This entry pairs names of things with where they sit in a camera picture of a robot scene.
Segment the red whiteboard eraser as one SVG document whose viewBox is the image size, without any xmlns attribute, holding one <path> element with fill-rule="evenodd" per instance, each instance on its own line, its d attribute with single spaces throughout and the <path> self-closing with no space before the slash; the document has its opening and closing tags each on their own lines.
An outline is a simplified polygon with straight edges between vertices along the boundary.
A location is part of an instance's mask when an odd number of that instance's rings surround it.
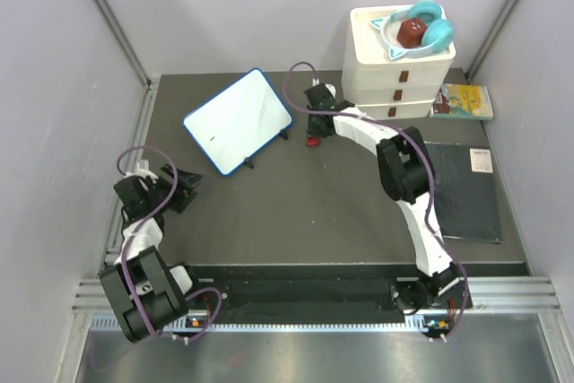
<svg viewBox="0 0 574 383">
<path fill-rule="evenodd" d="M 308 147 L 317 147 L 320 145 L 320 138 L 315 136 L 310 136 L 306 140 L 306 145 Z"/>
</svg>

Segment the blue framed whiteboard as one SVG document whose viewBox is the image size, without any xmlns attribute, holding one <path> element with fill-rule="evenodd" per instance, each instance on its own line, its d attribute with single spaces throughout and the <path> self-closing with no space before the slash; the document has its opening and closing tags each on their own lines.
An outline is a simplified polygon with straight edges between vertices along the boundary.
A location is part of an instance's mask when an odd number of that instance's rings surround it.
<svg viewBox="0 0 574 383">
<path fill-rule="evenodd" d="M 253 68 L 183 118 L 183 126 L 227 177 L 293 123 L 265 73 Z"/>
</svg>

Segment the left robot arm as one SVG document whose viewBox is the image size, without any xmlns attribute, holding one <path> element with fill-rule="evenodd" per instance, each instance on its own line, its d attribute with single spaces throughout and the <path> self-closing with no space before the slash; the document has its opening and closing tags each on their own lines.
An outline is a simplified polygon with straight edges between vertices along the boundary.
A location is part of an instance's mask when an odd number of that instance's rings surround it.
<svg viewBox="0 0 574 383">
<path fill-rule="evenodd" d="M 159 253 L 164 213 L 183 213 L 197 196 L 204 176 L 172 169 L 164 178 L 146 161 L 114 185 L 121 202 L 122 245 L 113 265 L 100 272 L 100 283 L 125 337 L 137 343 L 197 306 L 203 286 L 183 264 L 169 266 Z"/>
</svg>

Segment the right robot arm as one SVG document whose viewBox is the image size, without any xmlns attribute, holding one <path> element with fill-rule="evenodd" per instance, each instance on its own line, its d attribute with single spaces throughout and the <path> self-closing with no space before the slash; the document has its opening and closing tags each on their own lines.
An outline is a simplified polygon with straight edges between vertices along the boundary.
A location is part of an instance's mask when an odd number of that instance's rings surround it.
<svg viewBox="0 0 574 383">
<path fill-rule="evenodd" d="M 385 193 L 401 209 L 415 250 L 418 279 L 400 282 L 393 291 L 398 306 L 410 300 L 405 313 L 418 309 L 450 309 L 468 305 L 465 270 L 445 250 L 434 207 L 434 168 L 420 131 L 383 126 L 348 101 L 335 100 L 335 87 L 315 79 L 304 91 L 308 99 L 307 145 L 338 135 L 371 152 Z"/>
</svg>

